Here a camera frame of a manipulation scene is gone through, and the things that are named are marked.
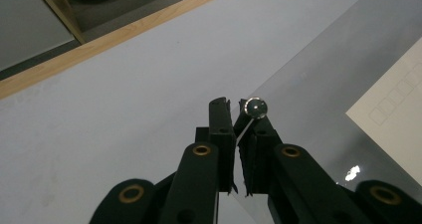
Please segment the wooden edge strip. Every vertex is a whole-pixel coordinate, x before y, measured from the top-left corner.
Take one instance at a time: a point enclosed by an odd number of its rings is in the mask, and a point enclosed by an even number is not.
[[[0,81],[0,100],[42,82],[151,28],[212,0],[183,0],[76,49]]]

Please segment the screw hole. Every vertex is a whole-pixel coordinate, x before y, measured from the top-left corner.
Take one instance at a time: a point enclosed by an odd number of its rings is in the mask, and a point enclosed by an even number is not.
[[[369,189],[370,194],[378,201],[388,205],[398,205],[401,203],[400,196],[389,188],[383,186],[373,186]]]
[[[207,145],[197,145],[193,148],[193,153],[198,156],[208,155],[211,152],[211,148]]]
[[[139,200],[143,196],[144,189],[143,187],[133,184],[127,186],[124,190],[118,195],[118,200],[121,203],[133,203]]]
[[[177,214],[179,223],[192,223],[195,220],[195,212],[192,210],[183,210]]]
[[[288,146],[282,149],[282,154],[289,157],[298,157],[301,155],[301,152],[292,146]]]

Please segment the gray surface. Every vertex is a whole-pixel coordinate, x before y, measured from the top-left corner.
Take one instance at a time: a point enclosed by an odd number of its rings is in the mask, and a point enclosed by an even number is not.
[[[378,179],[422,202],[422,187],[345,114],[421,36],[422,0],[360,0],[253,96],[269,104],[283,142],[306,148],[338,184]],[[355,165],[361,172],[345,181]],[[237,198],[257,223],[271,223],[265,196]]]
[[[84,5],[74,1],[84,37],[94,40],[182,0],[105,0]]]
[[[74,39],[43,0],[0,1],[0,71]]]
[[[117,183],[161,180],[208,102],[251,94],[356,1],[214,0],[1,100],[2,224],[87,223]],[[230,198],[221,223],[252,223]]]
[[[68,51],[71,51],[80,45],[81,44],[77,40],[73,40],[69,43],[65,43],[38,56],[32,57],[24,62],[18,63],[10,68],[2,70],[0,71],[0,81],[12,77],[16,74],[19,74],[32,67],[35,67],[41,63],[47,62],[48,60],[62,55]]]
[[[85,32],[155,0],[69,0]]]

